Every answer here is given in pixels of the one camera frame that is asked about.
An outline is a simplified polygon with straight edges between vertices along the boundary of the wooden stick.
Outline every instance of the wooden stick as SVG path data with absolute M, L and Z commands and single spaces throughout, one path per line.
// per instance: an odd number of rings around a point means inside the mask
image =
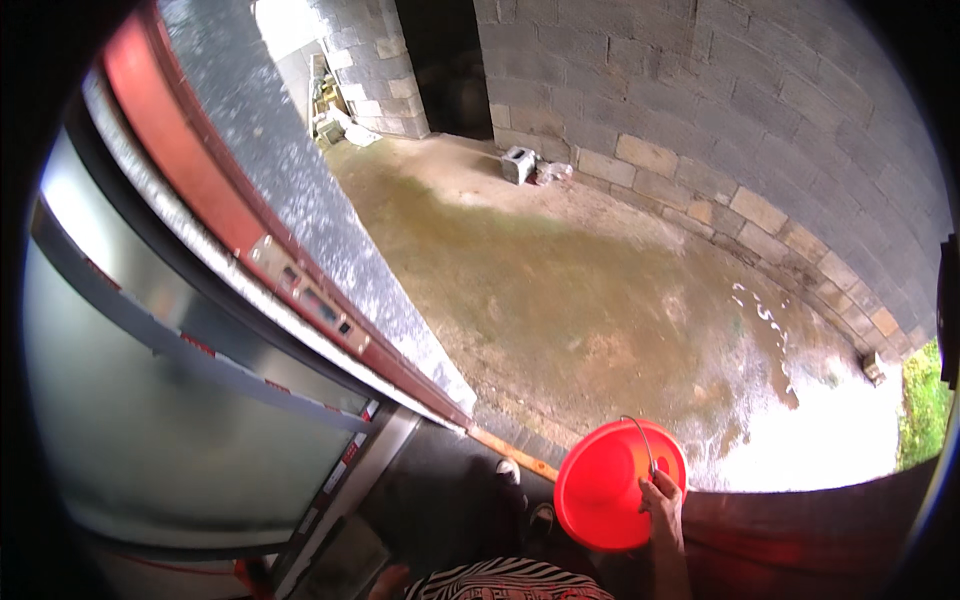
M 500 456 L 512 458 L 521 467 L 532 470 L 534 473 L 551 483 L 557 483 L 558 472 L 555 468 L 550 467 L 540 459 L 534 458 L 524 452 L 520 452 L 513 446 L 494 436 L 494 434 L 490 433 L 489 431 L 484 431 L 480 427 L 473 425 L 469 429 L 468 435 L 470 435 L 480 444 L 483 444 L 487 448 L 493 450 Z

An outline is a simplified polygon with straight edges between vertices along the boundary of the dark doorway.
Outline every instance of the dark doorway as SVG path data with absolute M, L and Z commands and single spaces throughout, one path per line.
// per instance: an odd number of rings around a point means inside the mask
M 396 0 L 430 131 L 493 138 L 472 0 Z

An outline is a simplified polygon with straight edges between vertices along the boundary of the red bucket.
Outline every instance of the red bucket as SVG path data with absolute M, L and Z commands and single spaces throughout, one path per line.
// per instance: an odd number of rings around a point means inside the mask
M 636 420 L 650 443 L 657 468 L 669 475 L 686 500 L 686 458 L 666 429 Z M 582 545 L 599 552 L 625 552 L 650 539 L 650 516 L 637 509 L 643 498 L 637 479 L 650 476 L 643 437 L 631 420 L 602 425 L 573 446 L 560 466 L 553 491 L 557 518 Z

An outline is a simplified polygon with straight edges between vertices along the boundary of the glass panel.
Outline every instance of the glass panel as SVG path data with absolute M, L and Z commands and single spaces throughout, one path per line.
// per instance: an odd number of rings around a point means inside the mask
M 66 506 L 107 536 L 195 548 L 286 541 L 350 437 L 153 356 L 34 242 L 24 333 L 36 420 Z

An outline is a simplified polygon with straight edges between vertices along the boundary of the plastic bag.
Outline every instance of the plastic bag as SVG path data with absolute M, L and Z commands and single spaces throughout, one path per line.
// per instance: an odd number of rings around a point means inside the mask
M 546 185 L 552 180 L 567 181 L 573 177 L 573 167 L 563 162 L 537 163 L 537 185 Z

